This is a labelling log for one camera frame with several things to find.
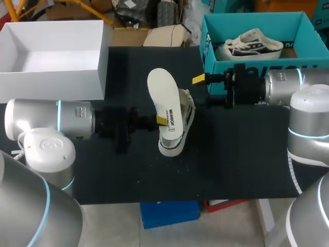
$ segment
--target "teal shoe box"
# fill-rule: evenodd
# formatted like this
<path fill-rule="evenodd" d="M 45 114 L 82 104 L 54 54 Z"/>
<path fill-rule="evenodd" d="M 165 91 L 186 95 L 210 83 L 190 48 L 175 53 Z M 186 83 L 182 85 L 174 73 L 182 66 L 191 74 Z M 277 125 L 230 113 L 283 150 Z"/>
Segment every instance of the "teal shoe box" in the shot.
<path fill-rule="evenodd" d="M 329 27 L 329 0 L 318 0 L 311 22 L 316 30 Z"/>
<path fill-rule="evenodd" d="M 209 5 L 211 13 L 235 13 L 242 5 L 242 0 L 202 0 Z"/>
<path fill-rule="evenodd" d="M 297 58 L 274 60 L 217 61 L 215 50 L 227 39 L 259 28 L 284 47 L 293 47 Z M 223 73 L 234 64 L 245 64 L 248 70 L 264 77 L 270 69 L 329 67 L 329 51 L 303 12 L 209 14 L 203 19 L 200 55 L 205 73 Z M 223 83 L 214 83 L 211 94 L 226 95 Z"/>

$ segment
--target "white sneaker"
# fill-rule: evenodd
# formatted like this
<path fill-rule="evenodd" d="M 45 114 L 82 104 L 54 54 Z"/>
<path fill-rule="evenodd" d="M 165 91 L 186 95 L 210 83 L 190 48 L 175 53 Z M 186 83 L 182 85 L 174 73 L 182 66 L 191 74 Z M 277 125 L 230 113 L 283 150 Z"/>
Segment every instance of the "white sneaker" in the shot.
<path fill-rule="evenodd" d="M 252 29 L 235 40 L 226 40 L 215 53 L 217 60 L 263 60 L 277 59 L 281 55 L 283 44 L 263 35 L 258 29 Z"/>
<path fill-rule="evenodd" d="M 168 126 L 159 126 L 159 150 L 165 156 L 177 156 L 194 119 L 193 99 L 188 90 L 177 88 L 174 78 L 163 68 L 149 73 L 148 88 L 157 115 L 167 119 Z"/>

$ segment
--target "black mat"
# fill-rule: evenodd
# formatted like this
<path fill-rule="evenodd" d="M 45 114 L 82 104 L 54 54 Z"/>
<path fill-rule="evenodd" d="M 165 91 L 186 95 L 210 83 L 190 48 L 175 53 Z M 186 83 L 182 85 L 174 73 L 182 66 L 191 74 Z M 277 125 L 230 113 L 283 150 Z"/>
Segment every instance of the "black mat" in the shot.
<path fill-rule="evenodd" d="M 106 100 L 93 105 L 155 114 L 147 76 L 157 67 L 167 69 L 180 88 L 188 88 L 196 104 L 204 100 L 206 87 L 191 86 L 192 77 L 203 71 L 198 47 L 118 47 L 109 49 Z M 4 110 L 0 105 L 1 123 Z M 288 115 L 286 108 L 266 105 L 233 110 L 197 106 L 184 151 L 172 158 L 159 152 L 158 131 L 135 132 L 126 155 L 116 155 L 106 139 L 74 141 L 74 197 L 81 204 L 296 197 L 286 151 Z M 0 149 L 17 149 L 4 127 Z M 294 168 L 302 189 L 327 172 L 298 164 Z"/>

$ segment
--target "red box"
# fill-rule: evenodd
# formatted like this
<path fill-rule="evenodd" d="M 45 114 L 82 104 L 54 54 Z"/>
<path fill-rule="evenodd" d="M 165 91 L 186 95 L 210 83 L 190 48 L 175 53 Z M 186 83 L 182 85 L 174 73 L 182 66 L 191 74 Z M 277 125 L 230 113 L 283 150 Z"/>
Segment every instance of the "red box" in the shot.
<path fill-rule="evenodd" d="M 210 206 L 209 202 L 205 201 L 205 206 L 206 206 L 208 212 L 212 213 L 212 212 L 221 210 L 223 208 L 231 207 L 231 206 L 234 206 L 234 205 L 246 202 L 246 201 L 248 201 L 248 200 L 246 200 L 246 199 L 232 200 L 232 201 L 228 200 L 227 202 L 222 202 L 222 203 L 219 203 L 219 204 L 216 204 L 216 205 L 213 205 L 213 206 Z"/>
<path fill-rule="evenodd" d="M 11 18 L 9 13 L 5 14 L 3 17 L 0 18 L 0 30 L 3 28 L 6 22 L 10 22 Z"/>

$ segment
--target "blue box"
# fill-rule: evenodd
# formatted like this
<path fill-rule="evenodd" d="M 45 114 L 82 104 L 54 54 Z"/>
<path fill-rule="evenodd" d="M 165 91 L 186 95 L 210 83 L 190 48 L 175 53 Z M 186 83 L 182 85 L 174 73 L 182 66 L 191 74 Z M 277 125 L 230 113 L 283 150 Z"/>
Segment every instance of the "blue box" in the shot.
<path fill-rule="evenodd" d="M 293 47 L 297 58 L 274 60 L 217 61 L 215 49 L 227 39 L 259 28 L 265 36 Z M 200 55 L 204 71 L 223 73 L 236 63 L 264 77 L 269 69 L 329 67 L 329 51 L 303 12 L 209 14 L 203 19 Z M 223 83 L 214 83 L 211 94 L 226 95 Z"/>
<path fill-rule="evenodd" d="M 318 0 L 311 22 L 316 30 L 329 27 L 329 0 Z"/>
<path fill-rule="evenodd" d="M 200 216 L 198 202 L 160 202 L 141 203 L 140 214 L 144 229 L 171 225 L 191 220 Z"/>

